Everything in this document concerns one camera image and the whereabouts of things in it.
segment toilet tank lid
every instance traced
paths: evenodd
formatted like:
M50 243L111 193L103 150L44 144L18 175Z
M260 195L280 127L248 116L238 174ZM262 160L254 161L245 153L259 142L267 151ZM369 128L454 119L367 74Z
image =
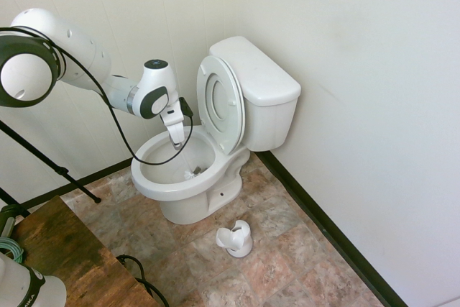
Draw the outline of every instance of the toilet tank lid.
M256 106L284 104L300 95L300 84L245 37L217 42L209 53L229 65L243 97Z

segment toilet lid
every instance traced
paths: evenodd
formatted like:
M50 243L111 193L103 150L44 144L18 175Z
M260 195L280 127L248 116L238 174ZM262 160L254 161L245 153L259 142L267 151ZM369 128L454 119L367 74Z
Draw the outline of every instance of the toilet lid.
M244 134L244 102L238 79L222 59L208 56L198 69L197 91L201 124L227 155Z

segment toilet tank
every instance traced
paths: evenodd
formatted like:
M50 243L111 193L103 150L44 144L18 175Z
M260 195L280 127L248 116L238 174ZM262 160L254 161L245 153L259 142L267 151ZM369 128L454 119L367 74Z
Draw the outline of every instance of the toilet tank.
M241 86L246 114L241 142L251 151L282 145L293 120L300 84L244 37L217 42L209 53L226 62Z

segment black cable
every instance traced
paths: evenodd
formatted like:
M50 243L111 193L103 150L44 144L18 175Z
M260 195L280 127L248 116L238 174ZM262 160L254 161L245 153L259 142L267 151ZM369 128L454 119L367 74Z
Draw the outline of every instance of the black cable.
M38 32L37 30L35 30L33 28L29 28L29 27L23 27L23 28L27 28L27 29L33 30L35 32ZM110 114L112 115L112 118L113 118L113 120L115 122L116 128L119 130L119 133L121 135L121 138L123 139L124 144L126 145L129 153L132 155L132 157L136 161L139 161L139 162L141 162L141 163L143 163L145 165L164 165L165 163L168 163L169 161L171 161L174 158L176 158L182 152L182 150L185 148L185 146L187 145L188 140L190 139L190 137L192 135L192 131L193 131L192 116L188 116L188 115L186 115L186 116L190 119L190 133L188 134L187 140L184 142L183 146L178 150L178 152L176 152L175 155L173 155L171 158L169 158L166 161L158 162L158 163L147 162L147 161L141 160L140 158L138 158L136 156L136 154L134 153L133 149L129 146L128 140L126 139L126 137L125 137L125 135L123 133L123 129L121 129L121 125L118 122L118 119L116 118L115 112L114 112L113 108L110 106L109 98L107 97L107 94L106 94L105 90L102 88L101 84L94 78L94 76L91 74L91 72L89 72L88 69L85 68L85 66L83 66L73 55L71 55L69 52L67 52L63 48L59 47L58 45L56 45L49 37L47 37L45 34L42 34L41 32L40 32L40 34L42 34L43 36L40 36L38 34L35 34L33 32L29 32L28 30L21 29L21 28L18 28L18 27L11 27L11 28L3 27L3 28L0 28L0 32L8 32L8 31L10 31L10 32L21 32L23 34L27 34L27 35L30 35L32 37L39 37L39 38L44 39L52 47L54 47L61 54L61 56L62 55L67 55L75 64L77 64L77 66L79 68L81 68L83 70L84 73L86 73L88 75L88 77L94 82L94 84L96 84L96 86L98 87L99 91L101 92L101 97L102 97L104 103L109 108Z
M161 301L163 302L165 307L170 307L169 303L166 301L166 298L161 294L161 292L158 289L156 289L156 287L153 284L147 282L146 280L142 280L140 278L136 278L136 281L139 282L139 283L142 283L146 287L148 286L149 288L151 288L158 295L158 297L161 299Z
M123 265L125 263L124 261L125 259L130 259L136 262L136 264L139 265L139 269L141 271L141 277L142 277L142 278L136 278L137 282L142 283L145 286L145 289L147 290L147 292L150 294L150 296L153 297L152 291L150 290L152 289L161 299L165 307L169 307L169 303L166 301L166 298L163 296L163 294L161 294L161 292L153 284L151 284L150 282L147 282L147 280L145 279L144 268L142 267L142 264L138 259L132 257L131 255L119 255L116 258Z
M136 262L136 264L139 266L139 269L141 271L141 278L143 280L145 280L145 273L144 273L144 267L142 266L141 262L137 259L137 258L134 258L132 257L131 255L119 255L118 257L116 257L118 259L118 261L120 261L121 264L124 265L125 263L125 259L130 259L130 260L133 260L134 262ZM150 296L152 296L152 291L150 291L150 288L149 287L145 287L145 289L147 290L147 292L150 294Z

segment tile floor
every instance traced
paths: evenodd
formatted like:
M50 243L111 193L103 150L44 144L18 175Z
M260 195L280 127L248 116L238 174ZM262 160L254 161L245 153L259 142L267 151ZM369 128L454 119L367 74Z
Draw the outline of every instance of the tile floor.
M129 168L87 186L100 204L79 190L62 198L115 255L138 258L171 306L382 307L256 155L241 176L238 198L187 226L139 194ZM254 239L241 259L215 243L217 229L237 219ZM127 269L140 276L131 263Z

